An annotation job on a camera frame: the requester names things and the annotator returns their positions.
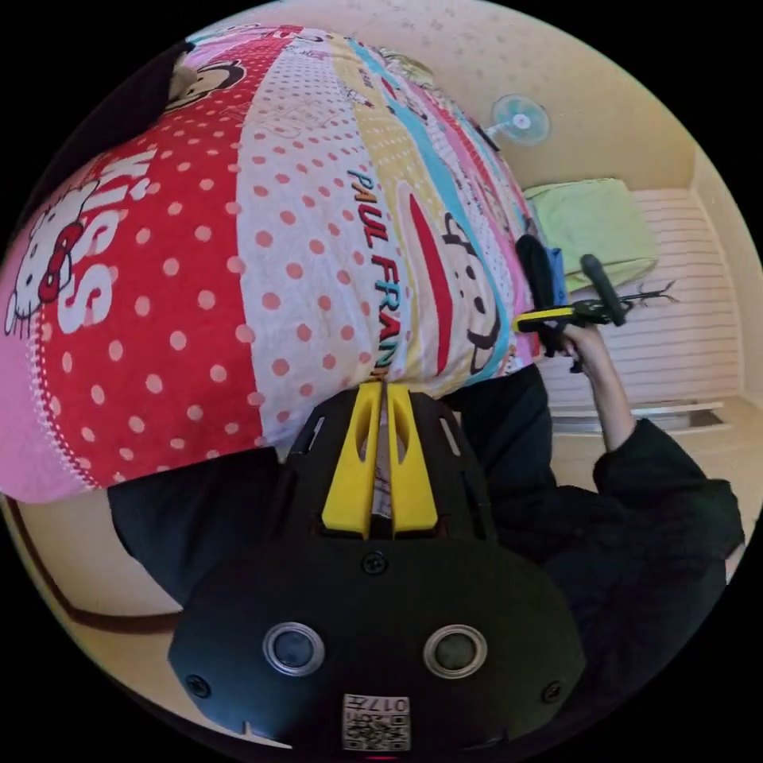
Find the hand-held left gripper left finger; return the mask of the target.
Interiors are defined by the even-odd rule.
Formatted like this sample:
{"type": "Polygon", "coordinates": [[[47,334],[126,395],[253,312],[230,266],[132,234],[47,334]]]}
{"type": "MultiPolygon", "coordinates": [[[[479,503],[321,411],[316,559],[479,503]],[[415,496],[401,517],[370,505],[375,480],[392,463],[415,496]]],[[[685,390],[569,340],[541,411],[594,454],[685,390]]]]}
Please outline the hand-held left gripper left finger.
{"type": "Polygon", "coordinates": [[[370,536],[383,384],[360,385],[321,513],[324,528],[366,540],[370,536]]]}

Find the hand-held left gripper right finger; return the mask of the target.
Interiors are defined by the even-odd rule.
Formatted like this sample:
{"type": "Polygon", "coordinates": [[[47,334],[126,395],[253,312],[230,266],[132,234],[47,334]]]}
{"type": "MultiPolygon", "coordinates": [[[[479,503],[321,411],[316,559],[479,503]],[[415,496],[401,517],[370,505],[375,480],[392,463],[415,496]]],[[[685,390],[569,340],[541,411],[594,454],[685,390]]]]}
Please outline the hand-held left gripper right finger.
{"type": "Polygon", "coordinates": [[[393,535],[432,533],[438,514],[411,394],[401,385],[387,386],[386,394],[393,535]]]}

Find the person's right hand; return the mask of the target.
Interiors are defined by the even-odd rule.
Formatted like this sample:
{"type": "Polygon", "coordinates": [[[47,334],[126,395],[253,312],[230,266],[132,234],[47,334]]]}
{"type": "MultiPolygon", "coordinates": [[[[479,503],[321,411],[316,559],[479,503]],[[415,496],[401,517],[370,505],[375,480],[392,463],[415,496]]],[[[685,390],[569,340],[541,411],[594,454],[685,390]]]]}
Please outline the person's right hand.
{"type": "Polygon", "coordinates": [[[562,344],[564,352],[578,363],[589,379],[601,378],[610,371],[610,354],[595,324],[567,325],[562,331],[562,344]]]}

